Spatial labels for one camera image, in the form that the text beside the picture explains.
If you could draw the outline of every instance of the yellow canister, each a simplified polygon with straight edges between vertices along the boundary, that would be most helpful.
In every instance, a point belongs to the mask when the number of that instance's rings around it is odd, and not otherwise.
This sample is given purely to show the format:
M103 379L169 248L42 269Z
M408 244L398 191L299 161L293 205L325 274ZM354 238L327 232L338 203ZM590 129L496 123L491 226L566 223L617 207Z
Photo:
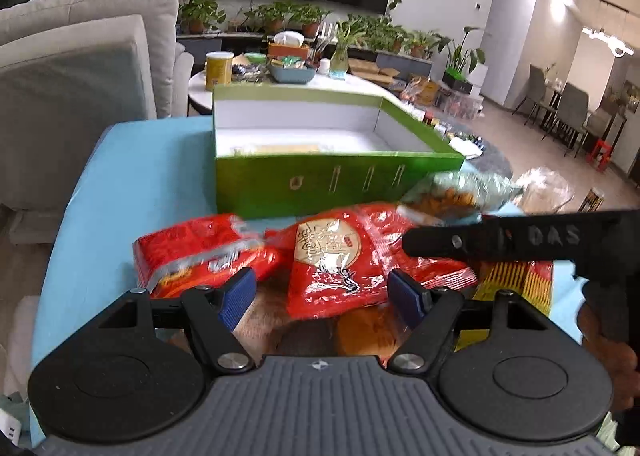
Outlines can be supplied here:
M231 66L234 54L229 51L207 53L206 89L213 90L216 84L231 82Z

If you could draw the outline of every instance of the yellow striped package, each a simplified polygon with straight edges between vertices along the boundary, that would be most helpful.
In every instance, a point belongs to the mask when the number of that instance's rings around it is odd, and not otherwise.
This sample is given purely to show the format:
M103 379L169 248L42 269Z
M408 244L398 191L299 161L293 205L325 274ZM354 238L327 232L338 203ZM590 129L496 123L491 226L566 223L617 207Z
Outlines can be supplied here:
M552 261L483 263L474 299L493 300L498 290L513 290L546 316L551 311ZM487 330L460 331L458 349L485 340Z

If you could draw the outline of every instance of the glass vase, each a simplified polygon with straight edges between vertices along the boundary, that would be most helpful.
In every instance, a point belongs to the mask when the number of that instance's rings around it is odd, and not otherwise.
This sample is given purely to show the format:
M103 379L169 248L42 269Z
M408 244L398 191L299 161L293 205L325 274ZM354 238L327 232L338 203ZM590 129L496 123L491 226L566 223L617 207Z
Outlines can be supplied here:
M346 80L349 70L349 48L347 46L336 46L334 56L329 64L329 77L337 80Z

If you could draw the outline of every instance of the blue basket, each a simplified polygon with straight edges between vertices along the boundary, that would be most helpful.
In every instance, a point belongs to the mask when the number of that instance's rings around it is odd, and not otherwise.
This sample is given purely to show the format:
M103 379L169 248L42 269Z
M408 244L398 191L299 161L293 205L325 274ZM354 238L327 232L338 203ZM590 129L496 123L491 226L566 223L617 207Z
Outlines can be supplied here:
M271 64L268 67L271 76L279 84L306 84L316 76L316 70L312 68L279 68Z

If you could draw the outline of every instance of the red stool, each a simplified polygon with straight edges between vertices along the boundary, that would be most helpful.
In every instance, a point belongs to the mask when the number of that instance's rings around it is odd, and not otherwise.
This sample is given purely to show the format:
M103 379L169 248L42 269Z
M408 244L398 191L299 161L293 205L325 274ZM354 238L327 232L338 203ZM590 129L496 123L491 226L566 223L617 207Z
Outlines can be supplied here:
M604 153L602 154L602 158L600 159L600 162L598 163L597 168L598 168L598 171L603 172L604 169L607 168L607 165L609 164L609 162L611 161L611 152L613 149L613 147L610 146L603 139L598 139L598 141L596 142L596 146L591 151L591 154L587 156L587 162L591 163L593 159L600 153L601 149L604 149Z

